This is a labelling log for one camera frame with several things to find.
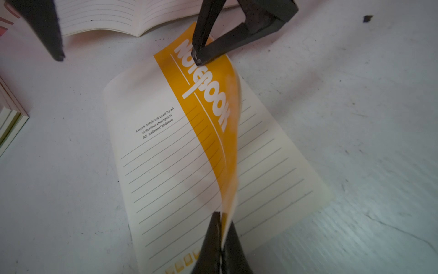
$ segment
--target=white table surface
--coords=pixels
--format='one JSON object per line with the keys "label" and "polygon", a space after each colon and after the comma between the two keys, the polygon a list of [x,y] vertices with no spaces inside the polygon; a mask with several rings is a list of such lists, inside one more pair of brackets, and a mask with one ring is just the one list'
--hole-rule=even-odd
{"label": "white table surface", "polygon": [[[336,197],[248,254],[254,273],[438,273],[437,2],[297,4],[229,56]],[[138,272],[102,90],[193,20],[68,37],[63,63],[23,20],[0,37],[30,116],[0,158],[0,273]]]}

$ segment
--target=notebook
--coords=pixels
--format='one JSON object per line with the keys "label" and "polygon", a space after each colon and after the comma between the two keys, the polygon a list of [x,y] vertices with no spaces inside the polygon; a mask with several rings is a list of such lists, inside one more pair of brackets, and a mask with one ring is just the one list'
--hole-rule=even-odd
{"label": "notebook", "polygon": [[[233,220],[247,253],[332,197],[226,56],[193,64],[193,31],[103,92],[140,273],[189,274],[214,211]],[[228,130],[235,139],[222,138]],[[232,206],[220,181],[228,165],[238,178]]]}
{"label": "notebook", "polygon": [[[199,13],[202,0],[55,0],[63,35],[108,29],[140,36],[147,30]],[[237,5],[227,0],[224,7]]]}
{"label": "notebook", "polygon": [[29,116],[0,78],[0,156],[17,136]]}

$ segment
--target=lined notebook page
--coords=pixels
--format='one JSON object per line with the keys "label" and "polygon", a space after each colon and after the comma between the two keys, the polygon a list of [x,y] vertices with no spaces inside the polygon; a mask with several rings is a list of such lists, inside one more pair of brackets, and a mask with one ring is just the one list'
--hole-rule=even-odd
{"label": "lined notebook page", "polygon": [[[62,35],[108,29],[140,36],[159,24],[199,13],[202,0],[55,0]],[[227,0],[224,7],[237,5]]]}
{"label": "lined notebook page", "polygon": [[55,0],[61,33],[71,35],[92,29],[135,34],[136,10],[141,0]]}
{"label": "lined notebook page", "polygon": [[[202,0],[146,0],[139,26],[140,34],[156,25],[199,13]],[[224,7],[238,5],[237,0],[227,0]]]}
{"label": "lined notebook page", "polygon": [[[241,84],[239,206],[233,220],[249,252],[331,195],[244,80]],[[207,144],[213,156],[221,153],[210,121],[201,118],[200,106],[183,112],[154,59],[117,76],[104,98],[140,272],[188,274],[212,212],[221,210],[213,172],[221,159],[211,164],[202,148]],[[193,128],[201,131],[196,135]]]}
{"label": "lined notebook page", "polygon": [[240,82],[239,205],[233,221],[247,253],[332,195],[248,84]]}

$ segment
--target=scuffed white surface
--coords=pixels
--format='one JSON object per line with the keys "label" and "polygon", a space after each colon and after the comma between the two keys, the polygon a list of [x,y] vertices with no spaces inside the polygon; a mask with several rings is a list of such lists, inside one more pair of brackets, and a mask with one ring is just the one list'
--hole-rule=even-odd
{"label": "scuffed white surface", "polygon": [[[336,198],[248,254],[254,272],[433,273],[438,4],[297,4],[278,33],[229,56]],[[23,20],[0,37],[0,75],[30,116],[0,158],[1,273],[137,272],[101,91],[193,20],[79,34],[63,63]]]}

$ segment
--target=stack of notebooks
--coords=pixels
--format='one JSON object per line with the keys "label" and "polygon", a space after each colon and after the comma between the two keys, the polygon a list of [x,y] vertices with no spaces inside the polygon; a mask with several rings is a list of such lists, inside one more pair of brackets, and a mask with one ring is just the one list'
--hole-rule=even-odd
{"label": "stack of notebooks", "polygon": [[0,78],[0,156],[17,136],[29,116]]}

